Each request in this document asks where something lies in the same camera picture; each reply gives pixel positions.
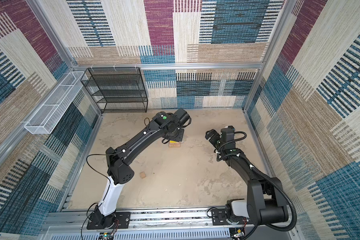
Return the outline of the natural wood block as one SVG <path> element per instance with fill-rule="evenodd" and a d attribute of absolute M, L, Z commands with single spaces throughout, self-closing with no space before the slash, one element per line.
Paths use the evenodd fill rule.
<path fill-rule="evenodd" d="M 169 142 L 169 147 L 170 148 L 179 148 L 179 147 L 181 147 L 181 143 L 180 142 Z"/>

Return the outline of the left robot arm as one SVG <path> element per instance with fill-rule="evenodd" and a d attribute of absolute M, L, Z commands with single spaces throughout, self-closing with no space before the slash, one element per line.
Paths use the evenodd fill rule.
<path fill-rule="evenodd" d="M 121 223 L 116 217 L 117 202 L 124 185 L 135 175 L 130 165 L 149 145 L 162 138 L 163 144 L 170 141 L 181 142 L 184 129 L 192 118 L 184 109 L 175 113 L 159 112 L 137 135 L 116 149 L 108 148 L 104 156 L 107 159 L 107 186 L 101 201 L 88 216 L 88 230 L 109 229 Z"/>

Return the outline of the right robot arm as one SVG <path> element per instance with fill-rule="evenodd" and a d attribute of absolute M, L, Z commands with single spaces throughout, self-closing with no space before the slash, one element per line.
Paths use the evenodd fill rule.
<path fill-rule="evenodd" d="M 276 178 L 264 177 L 265 174 L 257 169 L 247 158 L 245 153 L 236 147 L 236 142 L 247 138 L 247 134 L 236 131 L 233 126 L 216 130 L 209 130 L 205 135 L 215 148 L 217 161 L 225 162 L 235 170 L 247 185 L 246 209 L 249 219 L 255 225 L 283 223 L 289 219 L 287 201 L 274 187 L 282 187 Z"/>

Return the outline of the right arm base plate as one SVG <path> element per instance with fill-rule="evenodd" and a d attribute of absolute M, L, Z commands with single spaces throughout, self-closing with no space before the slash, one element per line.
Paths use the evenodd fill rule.
<path fill-rule="evenodd" d="M 212 219 L 213 226 L 252 224 L 248 217 L 235 215 L 230 208 L 211 207 L 206 214 L 208 218 Z"/>

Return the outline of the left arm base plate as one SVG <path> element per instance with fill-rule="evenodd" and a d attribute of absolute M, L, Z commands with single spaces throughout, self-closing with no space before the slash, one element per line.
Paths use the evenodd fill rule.
<path fill-rule="evenodd" d="M 87 230 L 114 230 L 127 229 L 130 224 L 130 212 L 115 212 L 108 216 L 103 216 L 100 212 L 91 213 Z"/>

